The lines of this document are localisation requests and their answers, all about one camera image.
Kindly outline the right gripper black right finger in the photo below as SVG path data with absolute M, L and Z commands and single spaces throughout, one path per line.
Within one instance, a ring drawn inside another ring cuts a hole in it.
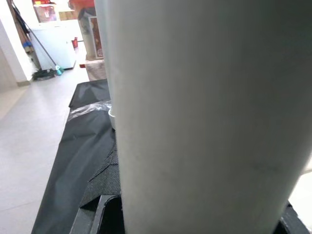
M 293 206 L 288 203 L 273 234 L 310 234 L 310 232 L 299 219 Z

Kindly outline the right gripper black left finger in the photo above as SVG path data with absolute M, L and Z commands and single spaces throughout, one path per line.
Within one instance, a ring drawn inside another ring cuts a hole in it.
M 125 233 L 115 144 L 104 163 L 88 181 L 70 233 Z

